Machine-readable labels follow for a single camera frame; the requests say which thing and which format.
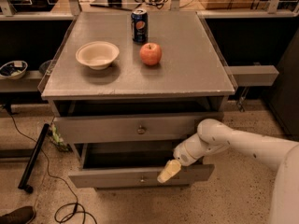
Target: black can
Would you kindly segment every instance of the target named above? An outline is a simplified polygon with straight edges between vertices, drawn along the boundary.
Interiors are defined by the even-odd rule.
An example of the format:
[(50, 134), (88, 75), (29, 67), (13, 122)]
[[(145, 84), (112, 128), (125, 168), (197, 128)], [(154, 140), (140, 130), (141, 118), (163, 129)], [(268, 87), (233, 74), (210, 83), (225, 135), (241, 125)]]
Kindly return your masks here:
[(132, 39), (136, 43), (145, 43), (148, 41), (148, 12), (145, 9), (138, 8), (131, 14)]

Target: red apple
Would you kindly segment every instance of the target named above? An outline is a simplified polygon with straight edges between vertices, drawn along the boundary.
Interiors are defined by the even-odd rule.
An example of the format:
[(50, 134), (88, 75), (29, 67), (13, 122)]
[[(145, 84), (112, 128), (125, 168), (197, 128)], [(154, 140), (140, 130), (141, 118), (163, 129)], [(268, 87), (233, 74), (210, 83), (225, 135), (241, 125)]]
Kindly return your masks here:
[(139, 54), (142, 63), (146, 65), (155, 65), (161, 60), (162, 50), (160, 45), (149, 42), (141, 47)]

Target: white robotic arm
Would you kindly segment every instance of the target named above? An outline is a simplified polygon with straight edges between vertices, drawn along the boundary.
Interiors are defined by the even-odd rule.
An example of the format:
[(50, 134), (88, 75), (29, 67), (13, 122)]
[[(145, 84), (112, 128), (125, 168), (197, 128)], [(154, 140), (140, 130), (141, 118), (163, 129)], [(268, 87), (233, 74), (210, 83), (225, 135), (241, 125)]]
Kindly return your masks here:
[(197, 133), (180, 143), (158, 176), (166, 182), (181, 166), (189, 166), (203, 156), (234, 148), (273, 170), (278, 170), (269, 223), (299, 223), (299, 143), (237, 131), (215, 119), (205, 119)]

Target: concrete floor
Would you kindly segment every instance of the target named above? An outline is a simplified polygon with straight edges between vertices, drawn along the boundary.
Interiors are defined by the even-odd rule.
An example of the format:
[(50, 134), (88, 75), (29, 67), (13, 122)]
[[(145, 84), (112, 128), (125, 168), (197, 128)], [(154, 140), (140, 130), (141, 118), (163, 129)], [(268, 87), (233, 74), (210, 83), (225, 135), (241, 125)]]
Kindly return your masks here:
[[(271, 112), (260, 101), (250, 101), (246, 112), (236, 109), (230, 102), (225, 108), (223, 122), (235, 129), (283, 137), (284, 133)], [(19, 112), (15, 120), (19, 130), (37, 139), (45, 122), (52, 114), (48, 105), (14, 105)], [(35, 143), (17, 133), (11, 117), (0, 112), (0, 148), (33, 147)], [(207, 182), (196, 182), (188, 188), (146, 189), (76, 189), (67, 174), (79, 166), (74, 153), (62, 153), (46, 138), (43, 151), (50, 159), (50, 173), (64, 178), (78, 195), (78, 200), (101, 224), (114, 223), (266, 223), (275, 173), (266, 166), (228, 149), (205, 157), (204, 163), (215, 164)], [(33, 223), (56, 223), (56, 211), (75, 197), (67, 185), (47, 175), (47, 160), (40, 153), (29, 184), (34, 192), (18, 189), (26, 161), (0, 162), (0, 215), (24, 205), (34, 205)], [(68, 223), (82, 223), (77, 214)], [(94, 223), (87, 217), (86, 223)]]

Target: closed drawer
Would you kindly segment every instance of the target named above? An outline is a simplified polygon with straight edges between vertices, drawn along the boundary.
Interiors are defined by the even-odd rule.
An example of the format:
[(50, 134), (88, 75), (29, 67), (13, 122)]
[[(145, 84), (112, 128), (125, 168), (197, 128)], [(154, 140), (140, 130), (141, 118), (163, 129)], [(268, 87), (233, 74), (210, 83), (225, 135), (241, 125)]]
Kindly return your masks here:
[(66, 143), (101, 143), (181, 139), (196, 132), (207, 118), (222, 119), (221, 112), (183, 114), (62, 117), (54, 123)]
[(186, 186), (195, 181), (207, 181), (214, 170), (213, 164), (194, 164), (184, 167), (164, 184), (157, 177), (163, 167), (82, 170), (69, 173), (77, 188), (119, 189), (141, 187)]

